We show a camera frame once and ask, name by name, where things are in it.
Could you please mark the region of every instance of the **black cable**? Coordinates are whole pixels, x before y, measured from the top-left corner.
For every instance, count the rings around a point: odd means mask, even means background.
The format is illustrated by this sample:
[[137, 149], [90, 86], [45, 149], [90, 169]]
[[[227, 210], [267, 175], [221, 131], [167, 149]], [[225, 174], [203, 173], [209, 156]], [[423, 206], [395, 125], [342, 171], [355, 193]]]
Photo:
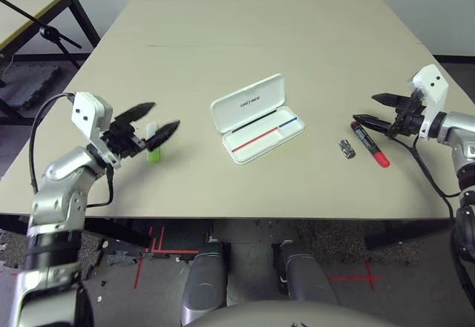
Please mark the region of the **black cable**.
[[33, 186], [33, 192], [36, 194], [38, 192], [38, 183], [36, 182], [36, 175], [35, 175], [35, 159], [34, 159], [34, 146], [35, 146], [35, 137], [36, 137], [36, 129], [38, 128], [39, 124], [43, 120], [42, 114], [46, 111], [48, 108], [48, 105], [51, 102], [56, 101], [57, 99], [61, 97], [68, 97], [68, 99], [73, 102], [74, 101], [74, 93], [69, 93], [69, 92], [64, 92], [64, 93], [59, 93], [55, 96], [50, 97], [46, 102], [40, 107], [38, 110], [38, 113], [35, 116], [35, 119], [33, 121], [33, 125], [31, 127], [31, 132], [30, 132], [30, 146], [28, 148], [28, 162], [30, 165], [30, 178], [31, 178], [31, 186]]
[[458, 196], [459, 194], [451, 194], [451, 195], [447, 195], [446, 193], [444, 193], [444, 191], [442, 191], [439, 186], [436, 184], [436, 182], [433, 180], [433, 177], [432, 175], [430, 174], [430, 171], [428, 169], [428, 167], [426, 166], [426, 164], [424, 163], [424, 160], [422, 160], [421, 156], [419, 155], [419, 152], [417, 151], [417, 148], [416, 148], [416, 144], [417, 144], [417, 141], [419, 140], [419, 136], [417, 136], [415, 139], [414, 139], [414, 142], [413, 142], [413, 145], [412, 147], [410, 147], [409, 145], [407, 145], [406, 143], [404, 142], [401, 142], [400, 140], [396, 139], [394, 136], [389, 136], [390, 139], [392, 139], [394, 142], [402, 145], [404, 148], [406, 148], [410, 154], [413, 156], [413, 158], [416, 160], [418, 166], [421, 168], [422, 170], [422, 173], [424, 174], [425, 178], [429, 181], [430, 185], [432, 186], [432, 188], [435, 190], [435, 192], [437, 192], [437, 194], [440, 196], [440, 198], [442, 199], [442, 201], [444, 201], [444, 203], [447, 205], [448, 207], [448, 213], [449, 213], [449, 217], [451, 219], [453, 219], [453, 209], [452, 209], [452, 205], [451, 203], [448, 201], [448, 197], [455, 197], [455, 196]]
[[109, 187], [109, 200], [103, 203], [91, 203], [86, 206], [87, 208], [107, 206], [114, 199], [114, 168], [112, 165], [109, 164], [105, 168], [105, 176], [107, 177], [107, 186]]
[[453, 265], [455, 267], [457, 277], [459, 278], [460, 285], [462, 286], [463, 291], [465, 291], [465, 294], [467, 295], [468, 301], [470, 301], [472, 308], [475, 310], [474, 284], [472, 283], [470, 276], [467, 273], [467, 269], [465, 269], [465, 266], [463, 266], [462, 262], [460, 261], [460, 257], [456, 252], [454, 236], [455, 236], [455, 228], [452, 229], [452, 233], [451, 233], [451, 256], [452, 256]]

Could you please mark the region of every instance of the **red marker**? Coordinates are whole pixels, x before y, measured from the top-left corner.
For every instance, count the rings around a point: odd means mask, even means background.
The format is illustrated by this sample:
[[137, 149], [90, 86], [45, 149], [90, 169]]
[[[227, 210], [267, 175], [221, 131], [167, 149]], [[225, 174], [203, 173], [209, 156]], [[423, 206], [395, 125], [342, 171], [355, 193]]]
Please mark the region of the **red marker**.
[[387, 157], [378, 148], [378, 145], [371, 139], [370, 135], [364, 130], [364, 128], [357, 122], [351, 122], [351, 128], [355, 131], [358, 138], [363, 142], [363, 145], [370, 151], [373, 158], [382, 166], [387, 168], [391, 163], [387, 160]]

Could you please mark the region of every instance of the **beige tabletop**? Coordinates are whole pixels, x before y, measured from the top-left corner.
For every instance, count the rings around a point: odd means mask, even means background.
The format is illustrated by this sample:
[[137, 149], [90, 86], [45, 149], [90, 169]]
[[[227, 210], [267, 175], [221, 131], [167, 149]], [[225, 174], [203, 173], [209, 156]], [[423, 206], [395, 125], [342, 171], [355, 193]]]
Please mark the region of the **beige tabletop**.
[[[60, 0], [7, 0], [36, 18], [41, 17]], [[0, 50], [15, 39], [32, 21], [0, 4]]]
[[[392, 108], [370, 96], [408, 95], [408, 79], [436, 63], [382, 0], [132, 0], [68, 85], [104, 97], [117, 115], [139, 102], [158, 106], [137, 123], [181, 119], [163, 160], [122, 162], [104, 217], [446, 217], [447, 209], [410, 155], [382, 134], [373, 138], [392, 162], [380, 168], [350, 130], [354, 113], [390, 121]], [[286, 104], [305, 131], [244, 165], [221, 144], [209, 110], [221, 96], [282, 73]], [[446, 111], [474, 106], [448, 76]], [[338, 141], [348, 138], [356, 158]], [[58, 102], [36, 137], [36, 170], [77, 145], [71, 104]], [[457, 191], [451, 150], [419, 145], [435, 180]], [[32, 191], [27, 148], [0, 182], [1, 212], [26, 214]], [[103, 202], [101, 179], [89, 202]]]

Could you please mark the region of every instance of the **white pen case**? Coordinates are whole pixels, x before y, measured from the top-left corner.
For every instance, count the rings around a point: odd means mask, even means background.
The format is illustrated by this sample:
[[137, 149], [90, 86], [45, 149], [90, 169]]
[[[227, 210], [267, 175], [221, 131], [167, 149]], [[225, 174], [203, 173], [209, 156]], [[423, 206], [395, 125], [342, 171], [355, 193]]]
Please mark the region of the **white pen case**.
[[304, 122], [284, 102], [284, 77], [278, 73], [211, 103], [214, 125], [237, 164], [246, 164], [304, 131]]

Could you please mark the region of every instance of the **small metal object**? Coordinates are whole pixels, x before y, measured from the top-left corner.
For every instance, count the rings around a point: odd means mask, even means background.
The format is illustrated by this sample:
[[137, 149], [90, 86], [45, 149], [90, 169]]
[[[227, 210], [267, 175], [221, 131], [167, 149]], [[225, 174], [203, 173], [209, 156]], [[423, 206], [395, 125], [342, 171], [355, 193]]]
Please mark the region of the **small metal object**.
[[348, 139], [342, 139], [339, 143], [338, 146], [340, 147], [341, 151], [343, 154], [346, 156], [347, 159], [354, 158], [356, 153], [355, 150], [351, 147], [350, 142], [348, 142]]

